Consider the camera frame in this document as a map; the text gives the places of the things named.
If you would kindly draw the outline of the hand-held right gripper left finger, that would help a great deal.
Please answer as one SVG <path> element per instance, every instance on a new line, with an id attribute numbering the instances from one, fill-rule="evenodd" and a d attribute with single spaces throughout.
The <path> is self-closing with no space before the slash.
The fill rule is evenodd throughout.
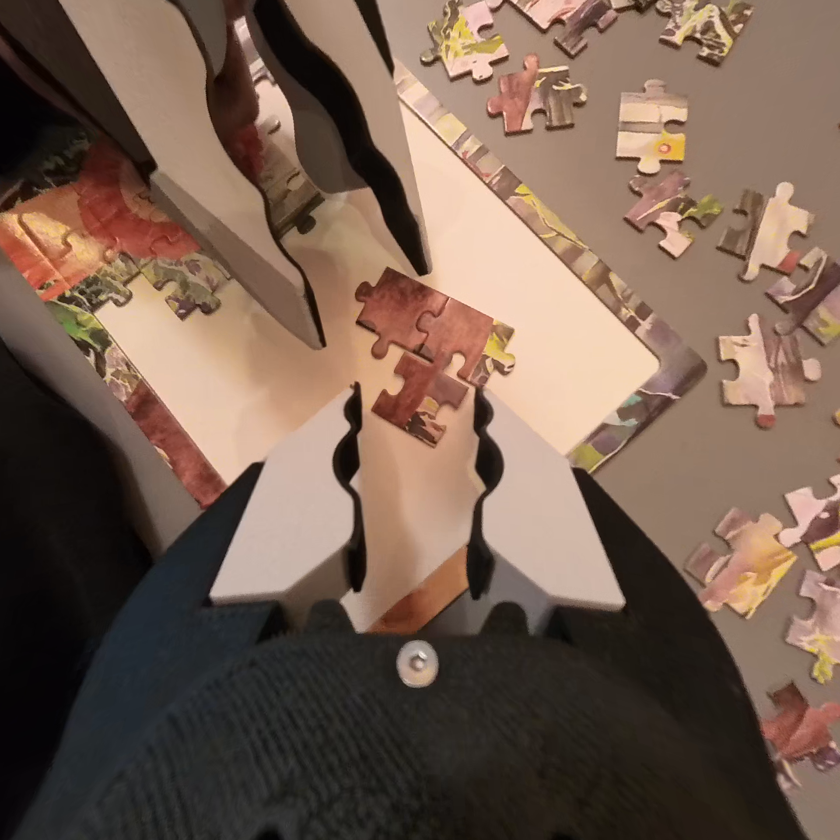
<path id="1" fill-rule="evenodd" d="M 361 385 L 345 388 L 283 437 L 255 487 L 209 592 L 216 606 L 311 607 L 362 590 Z"/>

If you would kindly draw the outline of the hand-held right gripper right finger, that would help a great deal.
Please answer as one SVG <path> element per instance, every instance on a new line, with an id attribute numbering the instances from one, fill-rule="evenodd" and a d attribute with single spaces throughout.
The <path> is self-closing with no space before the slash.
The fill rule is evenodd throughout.
<path id="1" fill-rule="evenodd" d="M 479 495 L 466 544 L 471 599 L 618 612 L 625 596 L 570 461 L 497 395 L 476 392 Z"/>

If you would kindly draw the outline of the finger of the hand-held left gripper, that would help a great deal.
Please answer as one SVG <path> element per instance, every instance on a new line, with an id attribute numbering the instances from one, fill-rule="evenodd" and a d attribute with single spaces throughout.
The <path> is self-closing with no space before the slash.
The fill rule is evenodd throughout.
<path id="1" fill-rule="evenodd" d="M 269 206 L 218 138 L 207 104 L 210 65 L 171 2 L 60 2 L 155 168 L 164 211 L 301 342 L 323 349 L 308 278 L 275 237 Z"/>
<path id="2" fill-rule="evenodd" d="M 377 2 L 256 1 L 253 43 L 287 100 L 297 158 L 323 193 L 369 188 L 415 272 L 432 269 Z"/>

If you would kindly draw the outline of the plain brown puzzle piece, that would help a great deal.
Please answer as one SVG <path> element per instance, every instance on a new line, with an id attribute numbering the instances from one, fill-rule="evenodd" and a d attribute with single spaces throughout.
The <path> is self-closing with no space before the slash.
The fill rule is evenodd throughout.
<path id="1" fill-rule="evenodd" d="M 357 325 L 377 336 L 371 356 L 378 361 L 392 345 L 419 351 L 427 338 L 427 331 L 417 327 L 419 319 L 426 314 L 434 319 L 449 301 L 445 294 L 392 268 L 385 268 L 375 285 L 360 283 L 354 297 L 363 305 Z"/>

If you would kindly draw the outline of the brown and yellow puzzle piece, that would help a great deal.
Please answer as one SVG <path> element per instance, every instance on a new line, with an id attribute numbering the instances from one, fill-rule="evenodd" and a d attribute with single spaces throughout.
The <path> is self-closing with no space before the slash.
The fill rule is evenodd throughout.
<path id="1" fill-rule="evenodd" d="M 372 413 L 435 448 L 446 431 L 438 422 L 438 412 L 443 406 L 460 408 L 466 384 L 447 375 L 440 364 L 407 351 L 396 363 L 394 374 L 402 379 L 402 387 L 395 394 L 383 390 L 371 407 Z"/>

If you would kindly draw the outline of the brown and green puzzle piece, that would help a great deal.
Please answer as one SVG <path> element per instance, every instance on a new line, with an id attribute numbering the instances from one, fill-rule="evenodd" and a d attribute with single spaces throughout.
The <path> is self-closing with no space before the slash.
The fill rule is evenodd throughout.
<path id="1" fill-rule="evenodd" d="M 427 311 L 420 316 L 416 328 L 425 339 L 415 352 L 429 362 L 463 356 L 457 376 L 475 387 L 486 385 L 495 372 L 508 375 L 516 364 L 508 351 L 514 328 L 453 298 L 439 314 Z"/>

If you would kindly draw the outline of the printed frame puzzle tray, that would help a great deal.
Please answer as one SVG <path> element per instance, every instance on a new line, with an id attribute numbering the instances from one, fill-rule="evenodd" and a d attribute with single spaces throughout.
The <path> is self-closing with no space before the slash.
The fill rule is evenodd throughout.
<path id="1" fill-rule="evenodd" d="M 407 105 L 402 116 L 430 223 L 434 271 L 422 282 L 514 328 L 511 373 L 493 373 L 488 390 L 561 453 L 571 452 L 638 388 L 654 390 L 664 350 L 654 350 L 653 313 L 609 269 L 624 298 L 615 314 L 598 292 L 552 252 L 560 221 L 525 186 L 507 205 Z M 312 350 L 292 336 L 232 277 L 215 314 L 184 321 L 163 293 L 135 280 L 124 308 L 97 313 L 92 340 L 77 341 L 118 401 L 147 396 L 173 415 L 176 432 L 197 446 L 211 482 L 231 480 L 295 431 L 346 385 L 361 387 L 364 420 L 360 494 L 366 516 L 369 572 L 360 594 L 345 597 L 357 628 L 384 620 L 410 592 L 431 616 L 458 595 L 457 583 L 427 578 L 467 541 L 478 486 L 468 477 L 472 396 L 446 407 L 435 448 L 375 416 L 382 390 L 403 351 L 371 356 L 375 334 L 357 325 L 354 297 L 385 268 L 409 273 L 369 190 L 329 196 L 308 234 L 284 237 L 316 292 L 327 347 Z"/>

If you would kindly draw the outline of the person's left forearm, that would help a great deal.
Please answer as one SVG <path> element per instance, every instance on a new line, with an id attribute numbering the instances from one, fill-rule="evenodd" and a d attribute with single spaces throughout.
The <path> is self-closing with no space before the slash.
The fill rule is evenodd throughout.
<path id="1" fill-rule="evenodd" d="M 57 133 L 81 124 L 42 98 L 1 62 L 1 176 L 16 174 L 30 155 Z"/>

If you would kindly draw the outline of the person's left hand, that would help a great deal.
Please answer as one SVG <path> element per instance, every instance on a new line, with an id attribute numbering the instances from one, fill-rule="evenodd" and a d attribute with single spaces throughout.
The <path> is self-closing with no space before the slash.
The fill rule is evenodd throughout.
<path id="1" fill-rule="evenodd" d="M 213 80 L 208 92 L 213 127 L 225 151 L 242 172 L 255 168 L 259 151 L 255 121 L 259 105 L 248 65 L 234 57 Z"/>

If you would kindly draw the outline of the assembled lion puzzle section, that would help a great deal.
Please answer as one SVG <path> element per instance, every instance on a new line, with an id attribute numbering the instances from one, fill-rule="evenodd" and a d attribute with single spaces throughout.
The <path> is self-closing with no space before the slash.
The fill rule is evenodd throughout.
<path id="1" fill-rule="evenodd" d="M 215 314 L 231 276 L 154 202 L 118 145 L 80 124 L 2 179 L 2 251 L 79 343 L 142 279 L 184 321 Z"/>

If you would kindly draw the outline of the person in black jacket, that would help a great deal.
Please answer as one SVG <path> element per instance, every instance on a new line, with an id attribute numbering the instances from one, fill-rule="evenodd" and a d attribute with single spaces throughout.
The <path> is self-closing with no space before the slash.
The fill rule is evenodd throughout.
<path id="1" fill-rule="evenodd" d="M 1 349 L 1 837 L 151 557 L 104 436 Z"/>

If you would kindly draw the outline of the scattered loose puzzle pieces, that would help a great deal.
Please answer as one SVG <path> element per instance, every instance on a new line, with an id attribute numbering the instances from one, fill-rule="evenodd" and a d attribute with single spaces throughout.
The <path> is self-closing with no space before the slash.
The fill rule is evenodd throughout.
<path id="1" fill-rule="evenodd" d="M 657 356 L 572 449 L 610 470 L 763 667 L 783 786 L 838 762 L 838 2 L 491 2 L 511 58 L 476 92 L 421 68 L 443 2 L 390 2 L 456 146 Z"/>

